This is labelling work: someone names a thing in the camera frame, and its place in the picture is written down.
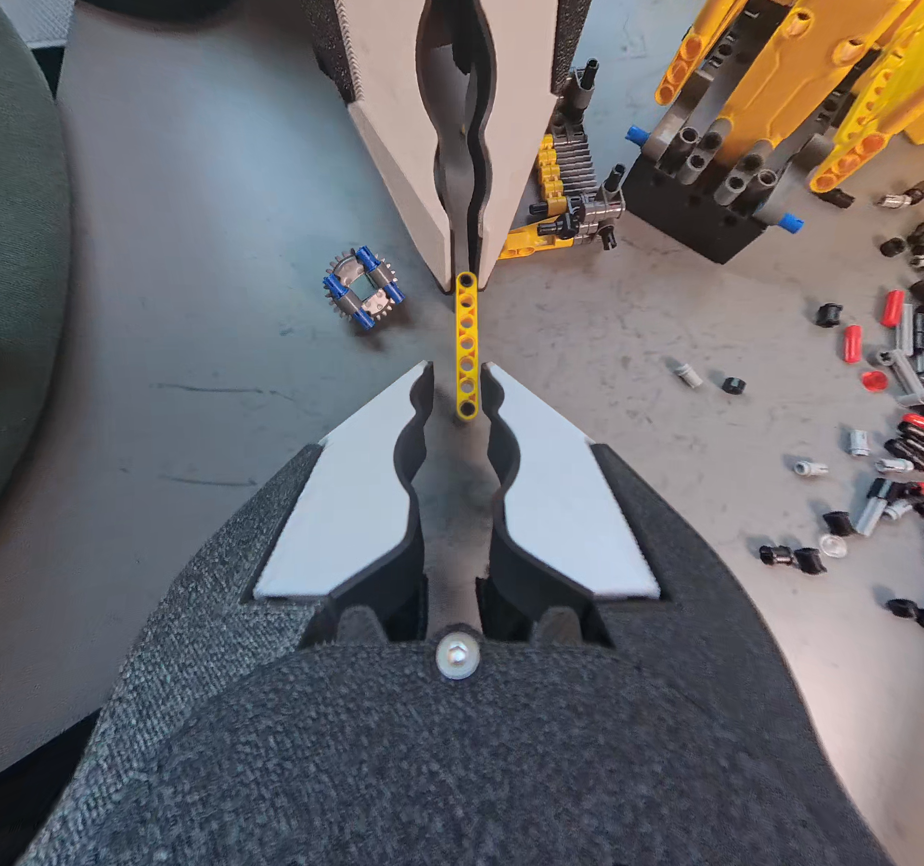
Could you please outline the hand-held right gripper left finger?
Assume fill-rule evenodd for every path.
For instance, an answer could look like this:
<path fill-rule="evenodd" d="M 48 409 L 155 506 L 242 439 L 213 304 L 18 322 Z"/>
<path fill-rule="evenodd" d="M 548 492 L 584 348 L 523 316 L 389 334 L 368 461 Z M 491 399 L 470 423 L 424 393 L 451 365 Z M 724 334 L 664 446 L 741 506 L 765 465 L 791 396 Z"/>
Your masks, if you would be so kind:
<path fill-rule="evenodd" d="M 412 545 L 433 379 L 432 362 L 415 364 L 321 439 L 255 599 L 346 596 Z"/>

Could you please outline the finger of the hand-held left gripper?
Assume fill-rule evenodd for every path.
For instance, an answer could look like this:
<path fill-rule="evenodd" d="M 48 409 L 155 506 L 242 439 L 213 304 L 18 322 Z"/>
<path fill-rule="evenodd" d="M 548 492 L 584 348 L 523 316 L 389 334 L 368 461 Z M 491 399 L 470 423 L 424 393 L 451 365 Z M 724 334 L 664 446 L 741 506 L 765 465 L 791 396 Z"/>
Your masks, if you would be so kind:
<path fill-rule="evenodd" d="M 473 237 L 481 290 L 502 252 L 539 142 L 552 114 L 558 0 L 475 0 L 487 44 L 476 110 L 475 159 L 483 163 Z"/>
<path fill-rule="evenodd" d="M 418 253 L 448 293 L 451 230 L 435 184 L 438 136 L 418 73 L 431 0 L 333 1 L 353 85 L 349 115 Z"/>

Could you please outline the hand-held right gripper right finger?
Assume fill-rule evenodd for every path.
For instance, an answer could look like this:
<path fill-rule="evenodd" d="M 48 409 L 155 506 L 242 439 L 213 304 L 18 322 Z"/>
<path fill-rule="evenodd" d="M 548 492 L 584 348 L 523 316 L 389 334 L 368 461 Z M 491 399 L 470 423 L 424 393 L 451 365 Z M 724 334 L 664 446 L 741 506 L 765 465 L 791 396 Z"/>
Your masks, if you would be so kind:
<path fill-rule="evenodd" d="M 658 600 L 661 587 L 597 459 L 595 441 L 494 363 L 491 577 L 508 601 Z"/>

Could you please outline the yellow lego beam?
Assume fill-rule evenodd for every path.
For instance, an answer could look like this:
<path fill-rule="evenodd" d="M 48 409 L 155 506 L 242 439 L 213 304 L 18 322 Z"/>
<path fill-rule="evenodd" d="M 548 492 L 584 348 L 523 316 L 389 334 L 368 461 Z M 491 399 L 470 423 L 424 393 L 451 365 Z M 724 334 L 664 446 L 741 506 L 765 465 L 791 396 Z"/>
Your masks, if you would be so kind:
<path fill-rule="evenodd" d="M 473 421 L 479 413 L 478 281 L 471 272 L 456 276 L 456 416 Z"/>

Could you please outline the grey lego gear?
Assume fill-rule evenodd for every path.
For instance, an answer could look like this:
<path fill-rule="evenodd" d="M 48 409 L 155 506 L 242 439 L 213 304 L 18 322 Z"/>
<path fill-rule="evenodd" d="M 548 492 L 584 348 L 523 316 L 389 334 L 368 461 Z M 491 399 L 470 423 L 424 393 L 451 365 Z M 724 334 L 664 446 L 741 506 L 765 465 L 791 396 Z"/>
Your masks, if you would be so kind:
<path fill-rule="evenodd" d="M 325 272 L 325 275 L 329 273 L 336 274 L 342 283 L 344 283 L 345 285 L 349 286 L 352 289 L 352 291 L 363 302 L 363 307 L 374 318 L 375 326 L 373 329 L 375 329 L 377 324 L 379 324 L 382 320 L 388 317 L 397 306 L 401 306 L 405 301 L 402 302 L 400 305 L 394 305 L 393 303 L 391 303 L 391 301 L 386 296 L 385 292 L 379 290 L 377 286 L 367 277 L 362 265 L 358 262 L 358 260 L 356 260 L 355 249 L 356 248 L 350 249 L 347 253 L 336 256 L 335 259 L 332 260 L 332 262 L 330 263 L 329 268 Z M 370 251 L 378 259 L 386 261 L 383 257 L 376 255 L 371 249 Z M 386 262 L 390 266 L 390 268 L 396 273 L 393 266 L 390 263 L 388 263 L 388 261 Z M 330 299 L 325 289 L 324 289 L 324 292 L 329 302 L 329 305 L 333 306 L 330 302 Z M 340 314 L 338 310 L 337 312 L 341 318 L 346 318 L 354 326 L 363 330 L 363 328 L 360 327 L 358 324 L 356 324 L 351 318 L 347 318 L 343 316 L 342 314 Z"/>

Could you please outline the yellow grey lego claw assembly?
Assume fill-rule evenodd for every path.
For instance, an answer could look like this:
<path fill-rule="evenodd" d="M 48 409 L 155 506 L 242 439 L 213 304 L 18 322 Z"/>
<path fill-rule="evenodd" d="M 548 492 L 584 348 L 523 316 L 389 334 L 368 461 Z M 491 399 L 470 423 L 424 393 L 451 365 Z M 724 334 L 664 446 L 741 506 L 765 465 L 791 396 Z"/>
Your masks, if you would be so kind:
<path fill-rule="evenodd" d="M 616 248 L 626 168 L 617 164 L 598 181 L 584 127 L 598 71 L 597 59 L 570 69 L 534 163 L 538 201 L 528 207 L 526 223 L 508 233 L 500 260 L 584 245 Z"/>

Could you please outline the large yellow black lego model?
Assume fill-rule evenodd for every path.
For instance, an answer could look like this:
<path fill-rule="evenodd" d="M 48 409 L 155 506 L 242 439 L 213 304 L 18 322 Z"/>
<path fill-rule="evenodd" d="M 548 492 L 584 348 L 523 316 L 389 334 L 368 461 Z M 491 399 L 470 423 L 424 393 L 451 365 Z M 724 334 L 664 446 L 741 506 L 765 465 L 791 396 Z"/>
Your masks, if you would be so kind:
<path fill-rule="evenodd" d="M 655 91 L 628 210 L 718 264 L 906 133 L 922 143 L 923 0 L 705 0 Z"/>

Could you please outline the pile of small lego pieces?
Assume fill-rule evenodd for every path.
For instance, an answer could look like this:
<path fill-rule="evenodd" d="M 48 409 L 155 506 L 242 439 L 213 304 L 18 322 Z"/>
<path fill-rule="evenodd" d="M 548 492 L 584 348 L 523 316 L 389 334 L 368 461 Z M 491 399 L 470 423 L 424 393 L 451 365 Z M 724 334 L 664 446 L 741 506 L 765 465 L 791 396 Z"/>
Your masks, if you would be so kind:
<path fill-rule="evenodd" d="M 894 380 L 899 390 L 896 403 L 904 411 L 894 434 L 884 441 L 886 456 L 875 461 L 876 477 L 860 514 L 824 516 L 833 537 L 868 538 L 885 520 L 895 522 L 910 513 L 922 516 L 922 249 L 922 222 L 906 236 L 892 237 L 880 246 L 885 258 L 905 256 L 918 280 L 884 294 L 879 324 L 889 344 L 872 353 L 876 368 L 864 373 L 861 383 L 870 392 L 884 393 Z"/>

